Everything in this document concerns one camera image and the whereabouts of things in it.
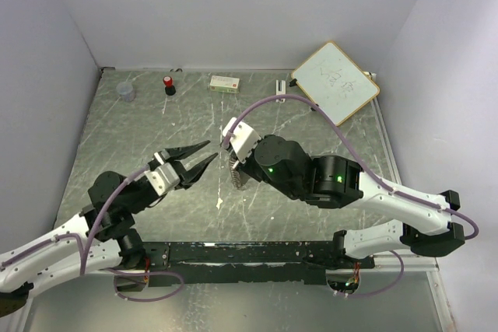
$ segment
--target small bottle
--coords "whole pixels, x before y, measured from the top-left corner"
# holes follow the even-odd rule
[[[163,78],[163,83],[166,87],[164,87],[164,91],[168,96],[172,96],[177,92],[177,89],[173,86],[173,79],[170,76],[166,76]]]

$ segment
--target handwriting on whiteboard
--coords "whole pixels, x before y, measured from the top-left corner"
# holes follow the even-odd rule
[[[340,87],[341,90],[338,95],[341,98],[346,99],[348,94],[354,91],[354,84],[356,81],[343,81],[341,75],[342,69],[334,70],[324,67],[322,66],[324,63],[325,60],[323,60],[320,64],[317,64],[315,68],[320,68],[320,75],[326,77],[325,79],[331,88]]]

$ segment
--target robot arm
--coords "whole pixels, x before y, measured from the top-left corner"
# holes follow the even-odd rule
[[[234,121],[228,123],[224,134]],[[236,127],[230,147],[237,157],[234,169],[270,184],[288,198],[319,208],[365,209],[394,219],[368,229],[336,232],[339,252],[346,258],[363,259],[396,249],[442,257],[465,242],[462,226],[452,222],[447,212],[460,208],[458,194],[452,190],[424,194],[383,180],[393,191],[441,206],[435,210],[388,192],[358,163],[340,156],[309,156],[297,142],[276,135],[261,138],[244,122]]]
[[[131,181],[103,216],[86,258],[86,272],[118,267],[143,267],[145,249],[132,226],[134,214],[145,210],[168,192],[188,189],[217,156],[213,154],[190,170],[181,163],[209,141],[164,149],[154,154],[149,171]],[[20,248],[0,254],[0,317],[20,309],[28,298],[80,276],[82,247],[106,200],[125,180],[115,172],[100,174],[88,193],[92,204],[65,224]]]

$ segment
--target spring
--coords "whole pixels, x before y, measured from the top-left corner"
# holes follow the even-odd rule
[[[237,156],[235,155],[235,153],[231,153],[230,157],[228,158],[228,167],[230,168],[230,176],[232,179],[232,184],[236,189],[239,190],[242,188],[242,181],[240,180],[239,172],[233,168],[236,162],[237,162]]]

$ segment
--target clear plastic cup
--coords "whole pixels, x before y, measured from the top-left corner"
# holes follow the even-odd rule
[[[136,96],[133,85],[128,81],[118,83],[116,87],[116,92],[123,99],[123,101],[126,102],[133,101]]]

